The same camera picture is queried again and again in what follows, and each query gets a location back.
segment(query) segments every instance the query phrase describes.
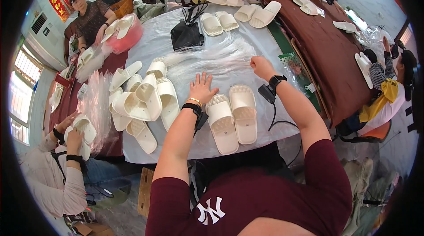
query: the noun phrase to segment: brown patterned shirt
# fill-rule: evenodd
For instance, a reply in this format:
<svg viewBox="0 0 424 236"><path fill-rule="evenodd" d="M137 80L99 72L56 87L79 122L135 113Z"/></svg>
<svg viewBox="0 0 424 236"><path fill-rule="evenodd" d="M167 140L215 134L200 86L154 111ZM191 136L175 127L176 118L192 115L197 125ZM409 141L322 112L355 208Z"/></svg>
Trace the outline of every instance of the brown patterned shirt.
<svg viewBox="0 0 424 236"><path fill-rule="evenodd" d="M78 13L76 36L77 38L84 36L88 48L96 41L100 27L107 21L105 14L109 6L101 0L87 3L85 14Z"/></svg>

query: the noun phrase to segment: hand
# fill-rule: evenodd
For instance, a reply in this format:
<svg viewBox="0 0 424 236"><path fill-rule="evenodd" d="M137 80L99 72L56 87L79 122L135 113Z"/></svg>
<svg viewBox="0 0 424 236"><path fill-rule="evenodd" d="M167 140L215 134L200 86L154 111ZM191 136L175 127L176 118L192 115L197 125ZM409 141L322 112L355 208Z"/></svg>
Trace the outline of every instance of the hand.
<svg viewBox="0 0 424 236"><path fill-rule="evenodd" d="M344 10L344 8L340 4L338 4L336 0L333 3L336 6L337 11L339 13L342 13L345 17L347 17L347 14L346 14L346 11Z"/></svg>
<svg viewBox="0 0 424 236"><path fill-rule="evenodd" d="M71 64L73 64L76 60L78 59L78 54L73 54L72 56L71 56Z"/></svg>
<svg viewBox="0 0 424 236"><path fill-rule="evenodd" d="M386 50L386 52L390 52L389 41L387 40L387 38L385 36L383 37L383 45L384 45L384 49Z"/></svg>
<svg viewBox="0 0 424 236"><path fill-rule="evenodd" d="M71 123L74 121L75 117L78 116L79 114L81 114L80 112L75 111L72 114L70 114L68 117L65 118L65 120L63 120L60 124L58 124L56 126L56 130L61 133L64 134L66 128L68 128L68 126L71 125Z"/></svg>
<svg viewBox="0 0 424 236"><path fill-rule="evenodd" d="M94 42L94 45L95 46L98 46L100 44L100 42L102 41L103 34L105 33L106 28L107 28L107 25L106 24L103 24L100 27L100 29L99 29L99 31L97 32L97 35L96 35L96 41Z"/></svg>
<svg viewBox="0 0 424 236"><path fill-rule="evenodd" d="M78 128L74 127L74 129L68 133L68 141L66 142L66 154L73 154L79 156L79 149L81 148L83 138L84 132L80 132L78 131Z"/></svg>
<svg viewBox="0 0 424 236"><path fill-rule="evenodd" d="M212 82L212 75L209 75L206 78L206 72L202 73L202 78L200 78L199 74L196 74L196 80L190 82L190 93L188 98L194 98L200 101L201 104L206 104L209 102L212 97L218 93L218 88L213 88L210 90Z"/></svg>
<svg viewBox="0 0 424 236"><path fill-rule="evenodd" d="M260 56L254 56L250 59L250 66L253 68L253 72L267 82L272 78L273 75L277 75L272 66L271 62Z"/></svg>

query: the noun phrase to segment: gold bracelet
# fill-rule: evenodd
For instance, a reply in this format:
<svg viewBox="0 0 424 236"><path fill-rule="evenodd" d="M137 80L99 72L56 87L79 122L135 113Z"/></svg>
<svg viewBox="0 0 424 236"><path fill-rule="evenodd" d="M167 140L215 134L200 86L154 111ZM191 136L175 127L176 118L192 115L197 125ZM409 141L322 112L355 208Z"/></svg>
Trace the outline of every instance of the gold bracelet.
<svg viewBox="0 0 424 236"><path fill-rule="evenodd" d="M187 101L190 101L190 100L198 102L200 104L200 107L202 107L202 103L199 100L197 100L196 98L190 98Z"/></svg>

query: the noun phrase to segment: window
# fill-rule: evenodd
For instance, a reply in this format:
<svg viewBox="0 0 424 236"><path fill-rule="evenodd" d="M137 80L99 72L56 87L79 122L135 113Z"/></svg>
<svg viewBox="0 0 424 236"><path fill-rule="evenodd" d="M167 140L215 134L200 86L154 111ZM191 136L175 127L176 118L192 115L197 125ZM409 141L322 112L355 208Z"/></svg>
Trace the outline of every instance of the window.
<svg viewBox="0 0 424 236"><path fill-rule="evenodd" d="M11 134L29 144L29 118L34 86L40 78L42 65L23 46L15 59L9 84L9 116Z"/></svg>

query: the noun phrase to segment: ny logo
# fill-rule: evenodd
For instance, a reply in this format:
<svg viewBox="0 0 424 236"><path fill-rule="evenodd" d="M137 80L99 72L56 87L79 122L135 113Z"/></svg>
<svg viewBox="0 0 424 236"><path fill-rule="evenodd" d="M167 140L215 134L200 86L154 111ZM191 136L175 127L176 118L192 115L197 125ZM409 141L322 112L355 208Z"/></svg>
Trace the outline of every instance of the ny logo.
<svg viewBox="0 0 424 236"><path fill-rule="evenodd" d="M216 211L210 207L210 198L208 199L208 201L206 201L206 204L208 205L207 208L204 208L201 203L198 203L196 206L200 210L200 217L198 218L198 221L200 221L204 225L208 225L208 215L206 213L209 213L211 215L212 224L215 224L219 220L219 218L215 215L218 215L220 218L224 217L225 213L220 208L221 200L222 198L218 196L216 197Z"/></svg>

